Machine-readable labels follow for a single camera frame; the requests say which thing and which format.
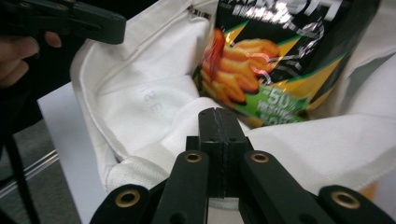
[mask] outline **chip bag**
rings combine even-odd
[[[378,4],[219,0],[213,39],[194,81],[253,127],[307,120],[330,93]]]

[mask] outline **gray floor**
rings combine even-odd
[[[28,179],[29,189],[41,223],[80,223],[44,121],[39,121],[28,129],[15,134],[15,138],[25,167],[34,164],[46,155],[51,155],[51,160],[48,160],[47,163],[40,162],[48,166],[29,175]],[[0,160],[0,179],[11,174],[7,153],[3,151],[3,157]],[[0,208],[17,223],[30,223],[18,191],[15,188],[9,192],[5,192],[5,189],[0,190],[3,192],[0,195]]]

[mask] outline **white surface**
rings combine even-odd
[[[72,85],[38,100],[83,224],[106,197],[96,158]]]

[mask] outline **human hand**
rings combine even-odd
[[[46,42],[59,48],[61,38],[52,32],[45,33]],[[37,54],[39,46],[32,37],[12,35],[0,36],[0,89],[15,84],[29,70],[29,65],[23,60]]]

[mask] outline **white fabric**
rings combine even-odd
[[[128,21],[124,44],[88,41],[73,62],[74,88],[108,191],[126,183],[151,188],[166,178],[185,150],[186,136],[198,134],[197,114],[218,106],[199,97],[189,76],[210,24],[188,13],[189,1],[166,2],[173,1],[160,0]],[[199,7],[213,14],[217,2],[202,2]],[[394,1],[382,2],[341,79],[343,91],[336,90],[330,100],[335,103],[317,113],[328,118],[255,130],[243,126],[256,150],[275,155],[313,193],[331,184],[361,189],[396,165],[395,57],[366,80],[346,113],[337,112],[342,93],[354,85],[350,73],[396,51],[395,9]]]

